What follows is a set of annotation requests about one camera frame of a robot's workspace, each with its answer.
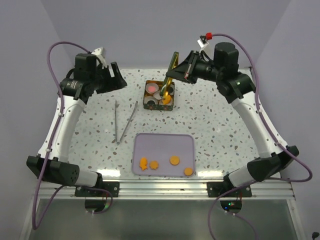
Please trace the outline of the pink round cookie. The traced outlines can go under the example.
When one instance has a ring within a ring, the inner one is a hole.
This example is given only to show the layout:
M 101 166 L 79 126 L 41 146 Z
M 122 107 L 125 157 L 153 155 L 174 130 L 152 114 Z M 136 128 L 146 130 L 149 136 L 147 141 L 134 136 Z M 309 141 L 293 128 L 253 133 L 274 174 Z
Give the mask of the pink round cookie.
M 148 87 L 148 91 L 149 91 L 150 93 L 154 93 L 154 92 L 156 91 L 156 88 L 155 88 L 154 86 L 149 86 L 149 87 Z

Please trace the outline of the orange dotted round cookie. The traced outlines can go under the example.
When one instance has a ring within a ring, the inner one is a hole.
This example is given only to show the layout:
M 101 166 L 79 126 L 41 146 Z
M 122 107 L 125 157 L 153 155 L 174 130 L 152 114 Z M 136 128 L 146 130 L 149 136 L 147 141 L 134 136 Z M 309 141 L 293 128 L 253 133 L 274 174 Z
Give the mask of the orange dotted round cookie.
M 173 165 L 176 166 L 180 163 L 180 158 L 178 156 L 171 156 L 169 159 L 169 162 Z

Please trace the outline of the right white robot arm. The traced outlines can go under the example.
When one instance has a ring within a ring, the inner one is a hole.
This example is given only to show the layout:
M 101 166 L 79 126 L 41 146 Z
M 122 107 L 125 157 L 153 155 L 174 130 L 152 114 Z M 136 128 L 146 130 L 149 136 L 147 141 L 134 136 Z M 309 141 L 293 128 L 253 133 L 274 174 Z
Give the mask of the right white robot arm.
M 168 70 L 166 76 L 181 82 L 195 84 L 198 79 L 215 82 L 218 92 L 236 110 L 249 130 L 258 151 L 258 158 L 248 162 L 223 178 L 223 192 L 235 196 L 241 185 L 253 181 L 262 182 L 292 163 L 298 148 L 289 146 L 280 137 L 272 140 L 264 126 L 255 103 L 256 87 L 252 79 L 238 71 L 239 52 L 230 42 L 215 45 L 213 60 L 204 60 L 198 51 L 191 51 L 177 67 Z

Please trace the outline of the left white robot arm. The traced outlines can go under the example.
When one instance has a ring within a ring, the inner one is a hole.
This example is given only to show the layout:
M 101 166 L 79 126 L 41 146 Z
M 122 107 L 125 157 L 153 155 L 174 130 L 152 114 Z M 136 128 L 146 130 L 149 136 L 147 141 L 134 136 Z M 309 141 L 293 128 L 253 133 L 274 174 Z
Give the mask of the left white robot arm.
M 76 55 L 74 68 L 59 84 L 62 95 L 57 99 L 47 137 L 37 155 L 26 161 L 38 179 L 68 187 L 86 186 L 95 197 L 104 190 L 102 175 L 69 163 L 69 150 L 76 124 L 93 93 L 104 94 L 127 86 L 118 64 L 104 65 L 103 59 L 95 53 Z

